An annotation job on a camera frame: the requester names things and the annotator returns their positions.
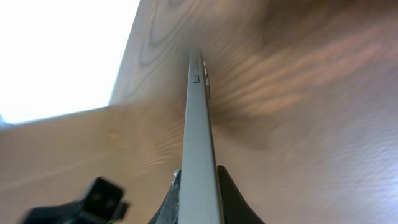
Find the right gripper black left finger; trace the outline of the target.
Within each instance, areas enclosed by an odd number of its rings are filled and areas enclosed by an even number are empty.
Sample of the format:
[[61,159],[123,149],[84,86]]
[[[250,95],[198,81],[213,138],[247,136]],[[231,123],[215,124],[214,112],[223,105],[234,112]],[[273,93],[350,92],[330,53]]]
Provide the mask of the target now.
[[180,204],[181,170],[174,172],[174,179],[161,206],[148,224],[178,224]]

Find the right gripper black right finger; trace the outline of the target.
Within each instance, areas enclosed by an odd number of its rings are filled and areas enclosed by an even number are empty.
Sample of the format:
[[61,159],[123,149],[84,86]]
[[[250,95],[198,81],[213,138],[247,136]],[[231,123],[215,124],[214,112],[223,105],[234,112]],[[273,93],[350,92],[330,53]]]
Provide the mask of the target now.
[[218,165],[218,180],[225,224],[264,224],[251,209],[225,166]]

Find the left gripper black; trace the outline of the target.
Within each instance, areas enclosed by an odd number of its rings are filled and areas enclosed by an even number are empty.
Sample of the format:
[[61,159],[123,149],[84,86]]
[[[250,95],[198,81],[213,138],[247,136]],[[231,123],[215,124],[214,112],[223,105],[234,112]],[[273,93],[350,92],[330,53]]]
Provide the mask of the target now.
[[22,224],[109,224],[124,219],[130,204],[123,201],[124,189],[97,177],[82,198],[62,205],[35,207]]

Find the Galaxy smartphone with reflective screen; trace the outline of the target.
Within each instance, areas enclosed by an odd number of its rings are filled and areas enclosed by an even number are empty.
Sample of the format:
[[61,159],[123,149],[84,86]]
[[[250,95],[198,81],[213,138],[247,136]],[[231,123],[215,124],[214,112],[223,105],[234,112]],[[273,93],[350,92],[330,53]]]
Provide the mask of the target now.
[[190,52],[188,66],[178,222],[224,223],[205,68],[199,50]]

